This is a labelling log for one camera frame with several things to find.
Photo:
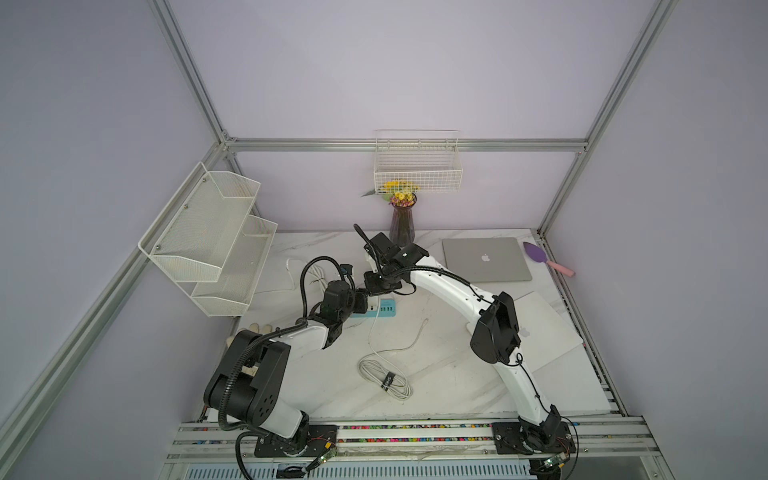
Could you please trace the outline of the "teal power strip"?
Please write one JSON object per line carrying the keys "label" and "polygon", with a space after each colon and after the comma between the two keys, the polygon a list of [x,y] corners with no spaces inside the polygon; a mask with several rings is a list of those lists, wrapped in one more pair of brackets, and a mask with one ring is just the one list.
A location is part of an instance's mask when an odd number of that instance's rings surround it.
{"label": "teal power strip", "polygon": [[364,313],[353,313],[351,318],[392,318],[396,316],[396,302],[393,298],[376,297],[368,301]]}

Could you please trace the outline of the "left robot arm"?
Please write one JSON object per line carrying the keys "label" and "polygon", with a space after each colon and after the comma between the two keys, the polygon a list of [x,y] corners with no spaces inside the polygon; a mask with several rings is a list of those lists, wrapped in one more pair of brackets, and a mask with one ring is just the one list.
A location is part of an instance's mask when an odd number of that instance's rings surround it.
{"label": "left robot arm", "polygon": [[[305,279],[320,262],[335,267],[339,278],[310,307]],[[289,360],[335,343],[346,320],[365,310],[367,297],[356,287],[353,267],[329,256],[316,257],[303,268],[300,294],[303,313],[294,325],[265,334],[242,331],[227,348],[203,395],[205,405],[217,411],[220,429],[273,434],[297,449],[305,443],[308,415],[280,399]]]}

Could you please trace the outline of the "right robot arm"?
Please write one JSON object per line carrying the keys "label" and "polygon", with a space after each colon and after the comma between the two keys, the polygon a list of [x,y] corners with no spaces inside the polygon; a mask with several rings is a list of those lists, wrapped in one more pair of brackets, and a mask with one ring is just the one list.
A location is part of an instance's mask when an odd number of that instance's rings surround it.
{"label": "right robot arm", "polygon": [[435,295],[465,317],[471,350],[494,367],[516,406],[519,433],[513,450],[522,454],[576,453],[575,427],[555,405],[545,404],[527,369],[513,298],[505,292],[491,294],[476,288],[414,243],[399,247],[383,233],[368,238],[361,229],[356,232],[365,242],[373,268],[364,274],[369,295],[393,293],[408,283]]}

